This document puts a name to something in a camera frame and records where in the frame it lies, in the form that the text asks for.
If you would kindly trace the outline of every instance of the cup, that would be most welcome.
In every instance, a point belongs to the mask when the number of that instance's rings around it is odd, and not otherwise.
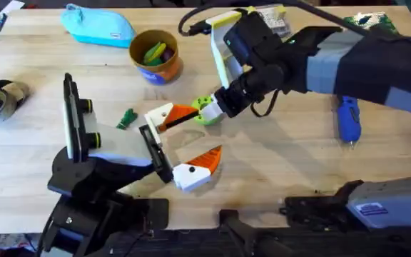
[[[172,57],[157,66],[143,65],[143,56],[158,42],[163,42],[174,51]],[[129,46],[129,56],[133,60],[142,76],[155,85],[164,85],[169,82],[180,69],[177,40],[169,32],[154,29],[138,34]]]

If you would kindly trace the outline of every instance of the wooden tabletop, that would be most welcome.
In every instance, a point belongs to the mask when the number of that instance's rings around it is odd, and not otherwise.
[[[165,86],[149,84],[127,49],[81,44],[61,25],[62,10],[10,14],[0,35],[0,79],[22,81],[32,96],[0,124],[0,233],[40,232],[59,195],[47,190],[51,163],[65,146],[61,103],[64,73],[81,97],[93,99],[99,122],[116,125],[124,111],[143,114],[172,101],[190,104],[219,87],[208,36],[182,37],[177,24],[189,9],[116,9],[137,32],[164,29],[178,40],[183,72]],[[401,34],[411,35],[411,15],[401,6],[329,7],[338,16],[384,11]],[[195,17],[224,12],[214,9]],[[293,31],[330,25],[288,8]],[[263,110],[267,101],[258,109]],[[187,161],[219,144],[222,161],[213,181],[183,193],[156,175],[122,189],[140,197],[170,200],[169,228],[214,228],[221,208],[237,208],[254,226],[286,226],[277,213],[286,196],[334,193],[347,181],[384,181],[411,176],[411,114],[360,102],[362,136],[354,150],[337,140],[332,96],[279,96],[269,117],[247,110],[203,127],[189,121],[163,134],[173,160]],[[138,119],[131,125],[143,124]]]

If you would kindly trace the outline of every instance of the blue label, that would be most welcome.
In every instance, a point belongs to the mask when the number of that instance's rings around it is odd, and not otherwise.
[[[154,74],[153,72],[147,71],[145,69],[139,68],[139,71],[141,71],[142,76],[146,78],[148,81],[150,81],[153,84],[156,85],[164,85],[166,81],[162,76],[159,76],[158,74]]]
[[[360,204],[356,209],[364,216],[388,214],[388,210],[379,203]]]

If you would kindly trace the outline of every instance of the blue pouch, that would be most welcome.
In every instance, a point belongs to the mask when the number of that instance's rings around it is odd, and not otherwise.
[[[61,23],[79,42],[128,48],[136,35],[133,27],[114,11],[66,5]]]

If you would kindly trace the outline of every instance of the blue pen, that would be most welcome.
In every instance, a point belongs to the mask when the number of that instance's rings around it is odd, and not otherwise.
[[[361,136],[360,110],[357,99],[349,96],[338,96],[338,127],[340,139],[353,148]]]

